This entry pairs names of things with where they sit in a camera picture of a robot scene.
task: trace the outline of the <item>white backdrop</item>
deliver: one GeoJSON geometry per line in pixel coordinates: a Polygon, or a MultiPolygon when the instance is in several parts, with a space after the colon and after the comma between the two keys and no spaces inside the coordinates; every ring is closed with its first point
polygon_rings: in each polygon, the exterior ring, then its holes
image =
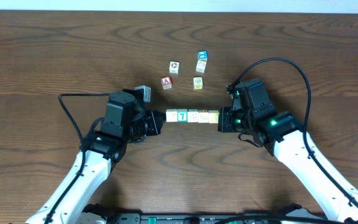
{"type": "Polygon", "coordinates": [[[358,13],[358,0],[0,0],[0,9],[358,13]]]}

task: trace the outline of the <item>blue cube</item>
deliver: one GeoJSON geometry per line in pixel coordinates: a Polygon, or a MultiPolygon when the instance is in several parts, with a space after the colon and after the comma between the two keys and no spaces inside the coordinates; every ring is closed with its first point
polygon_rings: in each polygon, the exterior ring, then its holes
{"type": "Polygon", "coordinates": [[[203,51],[199,51],[198,52],[198,60],[205,60],[207,61],[208,59],[208,53],[206,50],[203,50],[203,51]]]}

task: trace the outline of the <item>brown wooden surface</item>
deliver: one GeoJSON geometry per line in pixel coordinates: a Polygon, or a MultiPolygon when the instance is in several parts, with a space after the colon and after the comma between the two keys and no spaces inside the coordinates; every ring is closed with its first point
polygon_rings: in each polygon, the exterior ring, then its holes
{"type": "MultiPolygon", "coordinates": [[[[303,68],[313,92],[310,133],[358,188],[358,15],[0,11],[0,223],[36,212],[74,161],[79,140],[59,93],[148,85],[149,108],[219,109],[231,103],[225,86],[266,57],[303,68]],[[198,50],[209,53],[201,91],[192,87],[198,50]],[[180,73],[163,91],[171,60],[180,73]]],[[[291,66],[269,62],[248,77],[262,78],[278,108],[303,119],[305,84],[291,66]]],[[[85,132],[106,100],[66,102],[85,132]]],[[[213,124],[186,123],[165,124],[161,135],[129,146],[90,202],[143,212],[243,212],[292,202],[321,210],[265,149],[213,124]]]]}

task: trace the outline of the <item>teal cube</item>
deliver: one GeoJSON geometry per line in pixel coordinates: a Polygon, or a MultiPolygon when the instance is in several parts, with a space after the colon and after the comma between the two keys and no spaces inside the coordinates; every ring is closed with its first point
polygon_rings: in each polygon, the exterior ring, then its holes
{"type": "Polygon", "coordinates": [[[178,122],[187,122],[187,109],[178,109],[178,122]]]}

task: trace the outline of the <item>wooden table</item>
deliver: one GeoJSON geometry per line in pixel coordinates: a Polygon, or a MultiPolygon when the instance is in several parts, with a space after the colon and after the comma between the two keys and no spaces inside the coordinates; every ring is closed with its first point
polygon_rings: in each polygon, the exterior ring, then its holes
{"type": "MultiPolygon", "coordinates": [[[[152,87],[149,108],[219,109],[225,86],[251,63],[286,57],[313,93],[310,133],[358,188],[358,15],[0,11],[0,223],[23,223],[56,189],[79,140],[57,95],[152,87]],[[193,90],[196,53],[207,50],[204,88],[193,90]],[[173,89],[160,78],[180,62],[173,89]]],[[[280,111],[303,120],[305,84],[269,62],[260,77],[280,111]]],[[[66,103],[83,132],[107,98],[66,103]]],[[[165,124],[127,154],[91,198],[150,212],[275,210],[295,202],[321,211],[300,181],[265,149],[213,124],[165,124]]]]}

